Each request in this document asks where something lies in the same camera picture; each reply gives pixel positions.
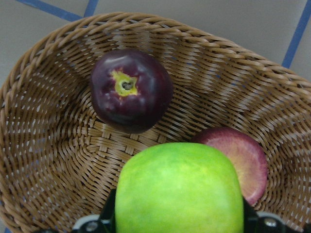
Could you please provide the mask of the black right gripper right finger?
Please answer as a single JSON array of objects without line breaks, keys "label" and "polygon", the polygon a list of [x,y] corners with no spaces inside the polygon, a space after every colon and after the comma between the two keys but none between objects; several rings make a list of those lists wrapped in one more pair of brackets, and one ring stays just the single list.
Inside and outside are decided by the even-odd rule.
[{"label": "black right gripper right finger", "polygon": [[244,233],[299,233],[288,227],[276,214],[255,211],[243,198]]}]

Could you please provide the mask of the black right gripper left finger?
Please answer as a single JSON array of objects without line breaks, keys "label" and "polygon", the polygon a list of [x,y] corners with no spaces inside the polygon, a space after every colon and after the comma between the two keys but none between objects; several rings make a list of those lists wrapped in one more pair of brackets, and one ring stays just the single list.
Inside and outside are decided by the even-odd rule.
[{"label": "black right gripper left finger", "polygon": [[112,189],[101,213],[81,217],[70,233],[115,233],[115,197],[116,189]]}]

